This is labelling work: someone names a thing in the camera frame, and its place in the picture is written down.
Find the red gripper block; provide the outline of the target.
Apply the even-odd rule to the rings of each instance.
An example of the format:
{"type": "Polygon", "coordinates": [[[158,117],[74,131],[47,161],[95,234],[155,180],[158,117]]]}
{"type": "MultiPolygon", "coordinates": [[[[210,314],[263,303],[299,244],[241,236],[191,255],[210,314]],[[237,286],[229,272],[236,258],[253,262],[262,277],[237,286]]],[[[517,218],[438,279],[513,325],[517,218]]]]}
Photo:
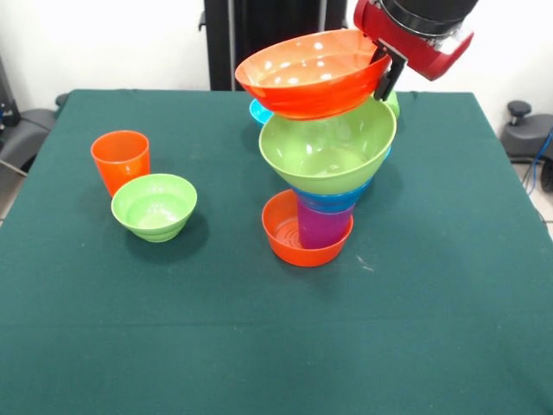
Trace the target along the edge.
{"type": "Polygon", "coordinates": [[[393,57],[373,97],[387,100],[405,63],[427,80],[442,77],[466,52],[474,32],[463,22],[473,1],[358,1],[355,26],[377,44],[371,63],[393,57]]]}

